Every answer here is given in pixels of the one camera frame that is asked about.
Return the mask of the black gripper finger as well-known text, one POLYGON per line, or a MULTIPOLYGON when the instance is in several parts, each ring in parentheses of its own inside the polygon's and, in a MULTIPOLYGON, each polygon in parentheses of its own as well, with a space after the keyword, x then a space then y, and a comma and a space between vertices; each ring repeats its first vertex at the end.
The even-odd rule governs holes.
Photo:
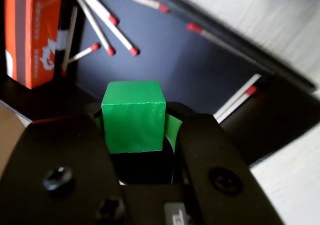
POLYGON ((109 151, 90 115, 39 120, 0 180, 3 225, 129 225, 109 151))
POLYGON ((166 112, 181 121, 175 139, 177 181, 196 225, 280 225, 266 194, 211 114, 179 102, 166 112))

